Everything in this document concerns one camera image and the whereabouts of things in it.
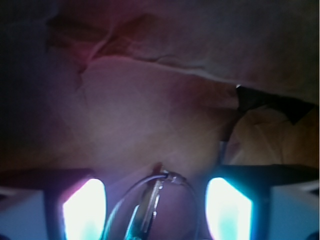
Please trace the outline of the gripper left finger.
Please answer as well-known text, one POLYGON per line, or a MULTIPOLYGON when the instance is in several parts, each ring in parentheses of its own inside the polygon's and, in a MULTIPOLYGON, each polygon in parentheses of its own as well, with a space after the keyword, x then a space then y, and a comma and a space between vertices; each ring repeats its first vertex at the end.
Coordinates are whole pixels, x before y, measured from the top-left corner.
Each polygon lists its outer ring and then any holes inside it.
POLYGON ((91 169, 0 174, 2 240, 100 240, 106 213, 105 185, 91 169))

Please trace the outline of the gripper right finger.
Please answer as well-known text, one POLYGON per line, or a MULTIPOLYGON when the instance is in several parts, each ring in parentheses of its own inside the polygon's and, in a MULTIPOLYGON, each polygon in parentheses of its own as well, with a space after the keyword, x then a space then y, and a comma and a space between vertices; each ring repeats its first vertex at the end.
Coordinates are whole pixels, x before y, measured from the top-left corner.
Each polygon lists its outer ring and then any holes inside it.
POLYGON ((317 240, 319 170, 303 165, 221 165, 205 192, 215 240, 317 240))

